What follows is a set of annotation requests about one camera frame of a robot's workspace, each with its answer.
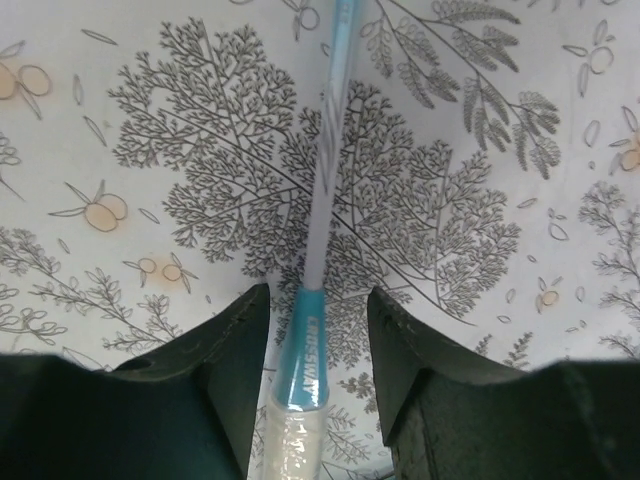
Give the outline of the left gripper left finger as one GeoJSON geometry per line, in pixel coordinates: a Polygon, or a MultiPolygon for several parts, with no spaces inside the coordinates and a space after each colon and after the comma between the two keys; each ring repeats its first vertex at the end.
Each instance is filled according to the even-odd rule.
{"type": "Polygon", "coordinates": [[[5,479],[243,479],[269,332],[250,288],[110,372],[56,355],[1,359],[5,479]]]}

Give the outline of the blue badminton racket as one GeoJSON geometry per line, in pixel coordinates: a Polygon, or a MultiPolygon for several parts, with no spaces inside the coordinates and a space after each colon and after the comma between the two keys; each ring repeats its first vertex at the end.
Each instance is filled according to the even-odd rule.
{"type": "Polygon", "coordinates": [[[333,4],[320,125],[300,176],[309,189],[301,281],[265,395],[257,479],[317,479],[329,409],[327,301],[332,218],[344,116],[364,4],[333,4]]]}

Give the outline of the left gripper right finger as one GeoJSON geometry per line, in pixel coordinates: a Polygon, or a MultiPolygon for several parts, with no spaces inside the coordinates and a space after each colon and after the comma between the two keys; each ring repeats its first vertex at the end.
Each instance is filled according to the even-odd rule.
{"type": "Polygon", "coordinates": [[[639,366],[531,372],[451,340],[382,289],[367,302],[381,433],[399,479],[635,479],[639,366]]]}

